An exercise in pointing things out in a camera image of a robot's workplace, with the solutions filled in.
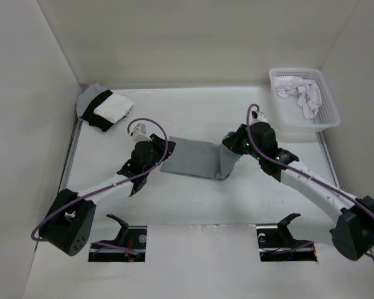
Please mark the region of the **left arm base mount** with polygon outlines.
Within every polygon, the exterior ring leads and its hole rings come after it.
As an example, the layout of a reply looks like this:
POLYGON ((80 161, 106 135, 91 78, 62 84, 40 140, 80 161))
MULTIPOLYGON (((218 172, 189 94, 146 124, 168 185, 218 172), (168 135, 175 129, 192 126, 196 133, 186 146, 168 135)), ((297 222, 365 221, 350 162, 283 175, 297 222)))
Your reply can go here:
POLYGON ((121 218, 106 215, 119 225, 117 235, 110 240, 100 240, 91 244, 89 262, 144 262, 148 236, 147 226, 130 226, 121 218))

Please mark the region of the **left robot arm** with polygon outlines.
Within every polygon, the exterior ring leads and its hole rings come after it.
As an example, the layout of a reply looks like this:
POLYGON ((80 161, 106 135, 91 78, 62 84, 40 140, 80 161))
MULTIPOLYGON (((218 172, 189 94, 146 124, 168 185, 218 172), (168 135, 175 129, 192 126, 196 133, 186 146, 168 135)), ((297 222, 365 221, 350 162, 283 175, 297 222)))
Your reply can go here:
POLYGON ((75 256, 89 240, 98 202, 134 196, 175 147, 174 141, 155 134, 135 143, 130 159, 109 180, 84 191, 61 190, 33 234, 39 236, 39 242, 48 242, 68 256, 75 256))

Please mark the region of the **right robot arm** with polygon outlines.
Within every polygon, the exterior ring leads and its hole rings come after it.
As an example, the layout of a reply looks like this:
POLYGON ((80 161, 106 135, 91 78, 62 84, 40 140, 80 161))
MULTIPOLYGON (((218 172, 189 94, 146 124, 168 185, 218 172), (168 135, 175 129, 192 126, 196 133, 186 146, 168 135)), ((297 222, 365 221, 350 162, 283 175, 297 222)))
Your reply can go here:
POLYGON ((275 229, 280 246, 293 249, 309 242, 327 244, 352 261, 374 246, 374 199, 348 194, 311 172, 295 154, 279 147, 270 124, 241 124, 223 138, 221 149, 222 158, 238 161, 244 155, 253 157, 264 173, 295 189, 330 218, 328 226, 299 224, 300 213, 290 213, 275 229))

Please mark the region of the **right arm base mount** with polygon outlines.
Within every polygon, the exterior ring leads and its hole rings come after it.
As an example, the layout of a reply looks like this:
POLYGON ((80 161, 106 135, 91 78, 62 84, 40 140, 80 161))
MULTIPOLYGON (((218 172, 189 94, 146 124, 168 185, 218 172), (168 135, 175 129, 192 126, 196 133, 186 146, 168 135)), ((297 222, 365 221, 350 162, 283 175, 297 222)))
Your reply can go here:
POLYGON ((256 225, 261 262, 317 262, 313 242, 294 239, 288 225, 299 213, 292 213, 278 223, 256 225))

